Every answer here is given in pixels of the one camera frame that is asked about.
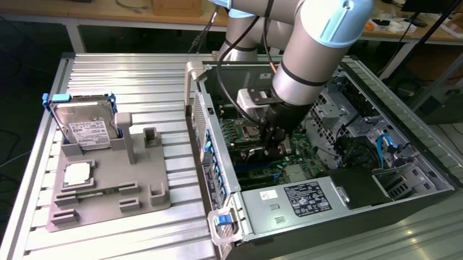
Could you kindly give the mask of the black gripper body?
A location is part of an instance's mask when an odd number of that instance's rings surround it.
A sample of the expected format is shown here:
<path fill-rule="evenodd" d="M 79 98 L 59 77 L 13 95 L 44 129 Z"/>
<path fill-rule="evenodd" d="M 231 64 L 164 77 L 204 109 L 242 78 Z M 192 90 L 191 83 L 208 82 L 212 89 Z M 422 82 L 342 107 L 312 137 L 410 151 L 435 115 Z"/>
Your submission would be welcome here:
<path fill-rule="evenodd" d="M 312 105 L 295 106 L 286 102 L 270 105 L 260 133 L 264 161 L 276 161 L 292 154 L 292 133 L 311 108 Z"/>

